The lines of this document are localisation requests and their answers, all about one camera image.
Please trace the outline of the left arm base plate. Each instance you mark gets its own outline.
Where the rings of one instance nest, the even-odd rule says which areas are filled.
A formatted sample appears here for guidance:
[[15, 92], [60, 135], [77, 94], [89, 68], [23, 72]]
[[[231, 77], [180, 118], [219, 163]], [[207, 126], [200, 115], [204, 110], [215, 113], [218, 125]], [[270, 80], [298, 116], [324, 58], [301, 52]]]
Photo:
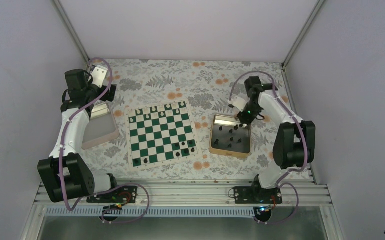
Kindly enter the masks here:
[[134, 204], [136, 202], [138, 187], [128, 185], [121, 187], [110, 193], [101, 194], [97, 196], [91, 196], [86, 199], [87, 203], [100, 203], [100, 204]]

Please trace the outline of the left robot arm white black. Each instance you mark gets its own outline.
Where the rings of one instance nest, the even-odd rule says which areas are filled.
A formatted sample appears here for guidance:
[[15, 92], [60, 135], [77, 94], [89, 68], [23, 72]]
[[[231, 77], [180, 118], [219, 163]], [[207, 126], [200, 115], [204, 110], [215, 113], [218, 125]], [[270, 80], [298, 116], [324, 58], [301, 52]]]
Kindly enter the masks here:
[[49, 157], [37, 165], [42, 183], [53, 203], [99, 195], [108, 203], [119, 198], [120, 189], [112, 174], [93, 174], [80, 155], [94, 100], [114, 100], [116, 86], [104, 85], [109, 73], [106, 67], [91, 71], [74, 69], [65, 73], [67, 90], [60, 107], [62, 126]]

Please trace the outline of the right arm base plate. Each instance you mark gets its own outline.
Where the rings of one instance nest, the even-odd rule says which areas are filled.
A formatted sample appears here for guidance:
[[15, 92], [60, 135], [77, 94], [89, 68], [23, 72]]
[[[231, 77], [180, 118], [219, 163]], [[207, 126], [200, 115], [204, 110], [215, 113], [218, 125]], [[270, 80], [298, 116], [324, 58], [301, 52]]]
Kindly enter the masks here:
[[264, 189], [251, 186], [236, 186], [233, 188], [236, 204], [282, 204], [282, 194], [279, 188]]

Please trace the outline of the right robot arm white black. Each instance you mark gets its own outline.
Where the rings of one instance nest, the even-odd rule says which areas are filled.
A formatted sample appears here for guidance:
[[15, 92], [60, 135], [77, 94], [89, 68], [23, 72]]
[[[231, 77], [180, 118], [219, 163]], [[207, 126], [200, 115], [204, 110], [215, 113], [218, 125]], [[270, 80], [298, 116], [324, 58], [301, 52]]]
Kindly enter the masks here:
[[258, 76], [250, 76], [244, 86], [248, 100], [243, 100], [237, 107], [239, 121], [249, 126], [261, 111], [265, 111], [278, 126], [272, 150], [273, 162], [252, 183], [252, 199], [263, 204], [270, 198], [270, 190], [279, 188], [289, 174], [304, 171], [314, 160], [316, 126], [287, 106], [274, 82], [262, 83]]

